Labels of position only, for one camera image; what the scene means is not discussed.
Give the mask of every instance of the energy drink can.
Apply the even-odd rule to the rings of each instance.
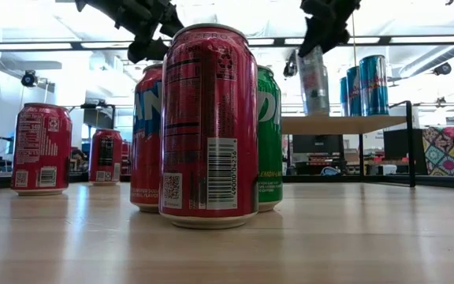
[[[359,67],[363,114],[389,114],[385,56],[372,55],[363,58]]]
[[[359,75],[358,66],[351,67],[346,71],[350,116],[362,116],[362,96],[360,95]]]
[[[241,226],[259,209],[257,65],[234,28],[181,29],[164,59],[159,211],[176,226]]]
[[[120,181],[122,136],[113,129],[96,129],[89,157],[89,181],[93,185],[115,185]]]
[[[281,158],[281,91],[273,71],[259,66],[259,212],[273,210],[283,199]]]
[[[24,104],[17,115],[11,189],[20,196],[35,196],[68,188],[72,126],[64,107]]]
[[[141,211],[158,212],[162,64],[150,65],[143,70],[134,100],[131,203]]]
[[[350,104],[348,101],[348,81],[346,77],[339,80],[340,84],[340,115],[350,116]]]
[[[329,82],[320,46],[301,58],[296,54],[300,90],[306,115],[329,115]]]

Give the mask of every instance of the table surface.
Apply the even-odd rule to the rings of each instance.
[[[59,196],[0,190],[0,283],[454,284],[454,189],[285,185],[276,211],[187,230],[128,184]]]

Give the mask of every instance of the robotic arm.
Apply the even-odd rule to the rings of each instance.
[[[129,45],[128,59],[137,63],[143,59],[162,60],[168,47],[162,39],[152,37],[158,24],[160,32],[174,36],[183,24],[177,16],[176,6],[169,0],[75,0],[79,12],[90,5],[115,21],[115,28],[124,27],[135,35]]]
[[[153,40],[158,24],[160,32],[174,36],[183,24],[176,6],[170,0],[75,0],[78,11],[90,5],[115,21],[115,28],[124,27],[136,37],[128,48],[128,59],[137,63],[143,59],[162,60],[168,47],[161,39]],[[299,56],[309,54],[319,45],[323,53],[349,41],[346,20],[360,0],[302,0],[300,8],[313,15],[306,18],[307,32]]]

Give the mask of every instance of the blue soda can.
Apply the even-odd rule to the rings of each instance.
[[[350,116],[350,103],[348,101],[348,82],[346,77],[340,80],[340,115]]]
[[[367,56],[359,67],[363,115],[389,114],[385,56]]]
[[[359,67],[351,67],[346,71],[348,85],[348,101],[350,103],[350,116],[362,116],[362,97],[360,96]]]

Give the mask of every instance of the wooden shelf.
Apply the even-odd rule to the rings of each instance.
[[[283,117],[283,134],[364,134],[406,122],[405,116]]]

